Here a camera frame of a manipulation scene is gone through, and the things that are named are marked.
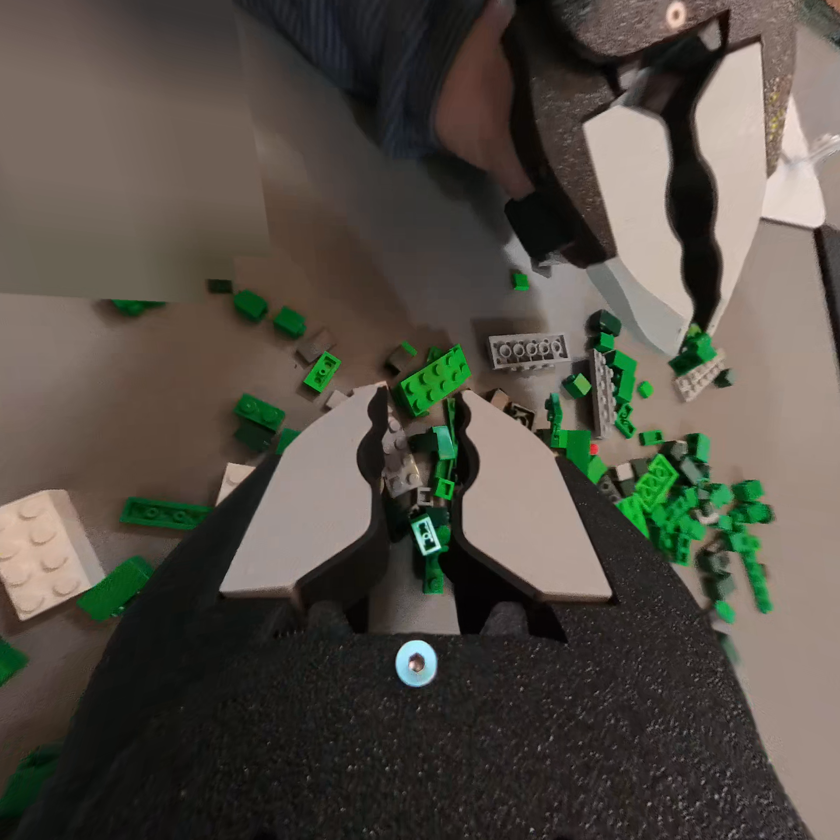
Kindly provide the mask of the pile of green toy bricks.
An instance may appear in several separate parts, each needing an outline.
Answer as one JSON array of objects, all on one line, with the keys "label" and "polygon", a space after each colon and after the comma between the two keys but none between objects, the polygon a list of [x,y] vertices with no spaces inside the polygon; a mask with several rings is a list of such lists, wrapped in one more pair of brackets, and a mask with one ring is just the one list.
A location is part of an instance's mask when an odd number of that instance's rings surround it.
[{"label": "pile of green toy bricks", "polygon": [[[615,429],[629,440],[638,437],[640,445],[656,447],[652,457],[636,458],[609,467],[600,455],[594,433],[563,428],[560,394],[552,392],[545,402],[549,426],[535,434],[557,455],[577,466],[588,480],[649,539],[668,559],[682,566],[696,560],[703,571],[702,583],[714,612],[726,623],[733,623],[735,612],[727,603],[734,583],[729,570],[729,552],[742,560],[752,597],[761,613],[770,613],[768,574],[759,562],[761,540],[751,534],[749,525],[768,524],[774,510],[762,501],[764,490],[758,479],[744,479],[733,485],[711,481],[710,438],[692,433],[685,438],[665,440],[661,429],[637,432],[632,422],[634,393],[648,399],[654,393],[649,381],[637,381],[637,362],[616,347],[622,330],[621,320],[602,309],[592,314],[587,329],[591,333],[589,350],[604,354],[613,371],[616,400]],[[592,396],[592,375],[570,374],[563,389],[574,399]],[[409,490],[412,502],[405,512],[396,514],[397,538],[409,530],[415,547],[425,561],[427,594],[443,592],[444,574],[438,555],[448,550],[452,499],[458,485],[454,394],[444,399],[446,423],[433,426],[408,440],[413,452],[431,448],[432,486]],[[694,543],[714,528],[716,541],[695,551]]]}]

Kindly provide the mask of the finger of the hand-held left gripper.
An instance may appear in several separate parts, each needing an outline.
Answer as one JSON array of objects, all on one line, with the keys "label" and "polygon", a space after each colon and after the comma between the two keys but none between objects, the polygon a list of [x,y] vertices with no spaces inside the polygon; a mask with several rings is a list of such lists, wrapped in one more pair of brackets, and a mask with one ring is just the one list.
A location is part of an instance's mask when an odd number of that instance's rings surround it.
[{"label": "finger of the hand-held left gripper", "polygon": [[690,76],[688,289],[694,322],[717,328],[751,248],[767,182],[760,41]]},{"label": "finger of the hand-held left gripper", "polygon": [[676,354],[694,304],[666,208],[672,166],[665,122],[619,98],[584,124],[584,136],[616,249],[589,266],[588,277],[640,340]]}]

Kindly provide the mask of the grey upturned plate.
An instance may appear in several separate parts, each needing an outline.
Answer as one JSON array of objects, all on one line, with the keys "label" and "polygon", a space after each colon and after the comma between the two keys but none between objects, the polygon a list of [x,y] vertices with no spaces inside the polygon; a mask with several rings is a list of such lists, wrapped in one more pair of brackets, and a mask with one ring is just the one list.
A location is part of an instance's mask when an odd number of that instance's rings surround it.
[{"label": "grey upturned plate", "polygon": [[562,333],[491,335],[487,346],[495,371],[540,371],[571,359]]}]

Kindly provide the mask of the black desk panel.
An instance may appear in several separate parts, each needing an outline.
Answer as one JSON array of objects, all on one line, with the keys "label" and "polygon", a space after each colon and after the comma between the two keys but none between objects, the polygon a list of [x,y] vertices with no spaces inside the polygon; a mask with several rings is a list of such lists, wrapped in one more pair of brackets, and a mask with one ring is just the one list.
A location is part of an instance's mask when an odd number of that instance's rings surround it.
[{"label": "black desk panel", "polygon": [[830,225],[814,232],[817,264],[820,269],[826,305],[834,321],[839,319],[839,230]]}]

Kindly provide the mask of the white studded brick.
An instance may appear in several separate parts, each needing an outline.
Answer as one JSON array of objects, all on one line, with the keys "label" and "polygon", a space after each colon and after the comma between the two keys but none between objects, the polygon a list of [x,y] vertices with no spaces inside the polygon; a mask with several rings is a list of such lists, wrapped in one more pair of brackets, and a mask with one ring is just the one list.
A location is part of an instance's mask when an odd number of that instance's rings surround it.
[{"label": "white studded brick", "polygon": [[20,621],[79,597],[105,575],[66,490],[1,506],[1,578]]}]

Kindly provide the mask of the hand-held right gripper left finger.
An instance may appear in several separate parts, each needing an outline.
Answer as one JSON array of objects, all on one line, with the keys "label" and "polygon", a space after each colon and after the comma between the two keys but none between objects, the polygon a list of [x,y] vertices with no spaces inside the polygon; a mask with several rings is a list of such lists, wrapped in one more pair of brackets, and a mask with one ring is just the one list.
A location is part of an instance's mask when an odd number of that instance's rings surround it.
[{"label": "hand-held right gripper left finger", "polygon": [[382,501],[388,408],[384,384],[362,386],[288,446],[221,595],[348,608],[379,583],[390,552]]}]

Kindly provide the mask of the small white brick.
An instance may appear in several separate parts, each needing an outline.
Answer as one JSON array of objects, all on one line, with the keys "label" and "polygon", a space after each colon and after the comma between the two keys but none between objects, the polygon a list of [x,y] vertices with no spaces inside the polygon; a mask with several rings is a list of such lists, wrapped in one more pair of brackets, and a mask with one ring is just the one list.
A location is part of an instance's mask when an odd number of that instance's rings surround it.
[{"label": "small white brick", "polygon": [[217,497],[214,505],[220,505],[234,490],[236,490],[242,482],[248,478],[255,470],[252,465],[243,465],[233,462],[226,464],[223,478],[217,492]]}]

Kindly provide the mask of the green smooth tile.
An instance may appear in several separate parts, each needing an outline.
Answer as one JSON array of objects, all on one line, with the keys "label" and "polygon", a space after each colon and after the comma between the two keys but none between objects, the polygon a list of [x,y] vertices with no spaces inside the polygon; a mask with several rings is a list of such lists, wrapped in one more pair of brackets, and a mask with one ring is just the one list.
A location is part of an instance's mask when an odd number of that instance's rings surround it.
[{"label": "green smooth tile", "polygon": [[76,605],[95,622],[119,616],[149,582],[154,569],[142,557],[123,561],[99,583],[76,599]]}]

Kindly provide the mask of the small light grey plate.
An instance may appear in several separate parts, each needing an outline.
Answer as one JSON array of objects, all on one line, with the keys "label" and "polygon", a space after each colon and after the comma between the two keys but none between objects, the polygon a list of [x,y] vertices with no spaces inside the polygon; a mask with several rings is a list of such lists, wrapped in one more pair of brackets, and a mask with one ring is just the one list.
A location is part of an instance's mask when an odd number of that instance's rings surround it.
[{"label": "small light grey plate", "polygon": [[707,388],[729,388],[735,374],[728,365],[724,350],[717,348],[711,336],[691,323],[676,356],[668,360],[678,395],[685,403],[697,399]]}]

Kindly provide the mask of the grey desk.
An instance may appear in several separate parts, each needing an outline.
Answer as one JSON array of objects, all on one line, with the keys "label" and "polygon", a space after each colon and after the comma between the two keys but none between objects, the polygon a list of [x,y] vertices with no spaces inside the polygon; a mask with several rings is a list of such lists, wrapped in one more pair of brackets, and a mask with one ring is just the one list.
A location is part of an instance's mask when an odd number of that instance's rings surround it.
[{"label": "grey desk", "polygon": [[[518,244],[493,224],[496,191],[446,166],[388,161],[350,105],[279,39],[243,21],[272,252],[244,260],[245,286],[332,330],[339,388],[375,379],[399,339],[461,343],[474,386],[494,387],[486,333],[567,333],[603,304],[586,274],[558,267],[510,288]],[[159,560],[174,538],[124,529],[123,500],[207,503],[228,461],[230,403],[263,393],[300,427],[319,415],[298,392],[288,344],[226,309],[222,296],[123,320],[81,299],[2,299],[2,501],[64,489],[106,568]],[[706,432],[719,480],[758,478],[777,521],[759,531],[771,614],[739,573],[739,677],[771,759],[799,801],[838,760],[838,386],[813,235],[762,222],[718,345],[737,380],[682,405],[661,356],[634,339],[654,396],[642,429]]]}]

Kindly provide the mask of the green flat upturned plate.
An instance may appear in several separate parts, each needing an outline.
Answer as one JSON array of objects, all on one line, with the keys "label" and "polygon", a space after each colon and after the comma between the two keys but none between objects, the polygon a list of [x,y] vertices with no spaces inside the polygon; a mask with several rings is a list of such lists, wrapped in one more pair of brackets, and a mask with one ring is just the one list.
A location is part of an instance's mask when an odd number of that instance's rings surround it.
[{"label": "green flat upturned plate", "polygon": [[129,497],[122,508],[119,521],[132,526],[176,531],[192,531],[214,511],[212,507]]}]

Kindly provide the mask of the small green upturned plate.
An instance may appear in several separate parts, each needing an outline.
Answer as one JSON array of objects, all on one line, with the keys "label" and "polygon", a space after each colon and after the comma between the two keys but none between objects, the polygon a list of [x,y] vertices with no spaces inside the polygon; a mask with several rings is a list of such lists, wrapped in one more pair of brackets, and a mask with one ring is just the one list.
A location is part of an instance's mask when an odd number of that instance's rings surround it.
[{"label": "small green upturned plate", "polygon": [[337,356],[329,351],[323,351],[304,378],[304,386],[315,393],[323,393],[341,364],[342,361]]}]

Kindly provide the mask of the bright green studded brick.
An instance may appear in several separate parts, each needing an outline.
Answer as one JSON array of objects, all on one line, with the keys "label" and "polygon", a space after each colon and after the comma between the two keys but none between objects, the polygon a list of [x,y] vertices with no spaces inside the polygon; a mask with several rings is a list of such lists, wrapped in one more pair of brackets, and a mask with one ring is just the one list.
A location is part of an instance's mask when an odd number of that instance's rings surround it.
[{"label": "bright green studded brick", "polygon": [[429,410],[453,395],[471,376],[460,344],[410,374],[392,388],[397,407],[410,417],[423,417]]}]

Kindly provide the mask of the person's left hand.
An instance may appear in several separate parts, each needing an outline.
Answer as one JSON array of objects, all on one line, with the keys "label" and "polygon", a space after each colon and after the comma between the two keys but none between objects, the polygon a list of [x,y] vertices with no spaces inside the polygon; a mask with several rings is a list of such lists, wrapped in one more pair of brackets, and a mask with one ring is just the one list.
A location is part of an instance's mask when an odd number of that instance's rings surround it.
[{"label": "person's left hand", "polygon": [[514,82],[502,38],[514,12],[514,2],[485,4],[448,69],[434,130],[447,152],[489,174],[508,198],[518,201],[534,186],[510,129]]}]

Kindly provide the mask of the white book stand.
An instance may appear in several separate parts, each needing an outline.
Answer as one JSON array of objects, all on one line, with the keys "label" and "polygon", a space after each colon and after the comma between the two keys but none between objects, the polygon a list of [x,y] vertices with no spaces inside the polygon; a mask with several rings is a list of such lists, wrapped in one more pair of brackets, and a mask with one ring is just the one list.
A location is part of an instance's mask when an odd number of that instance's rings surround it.
[{"label": "white book stand", "polygon": [[790,97],[780,157],[766,185],[762,218],[810,230],[823,226],[826,207],[817,169],[838,152],[838,134],[824,134],[809,144],[802,130],[795,100]]}]

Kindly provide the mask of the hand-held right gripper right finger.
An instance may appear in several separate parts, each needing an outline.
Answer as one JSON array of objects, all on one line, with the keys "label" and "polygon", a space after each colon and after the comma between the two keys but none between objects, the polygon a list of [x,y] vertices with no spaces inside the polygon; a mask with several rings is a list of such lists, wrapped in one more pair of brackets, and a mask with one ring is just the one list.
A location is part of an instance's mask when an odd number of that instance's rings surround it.
[{"label": "hand-held right gripper right finger", "polygon": [[612,601],[611,583],[550,449],[471,390],[455,403],[458,485],[445,573],[458,609]]}]

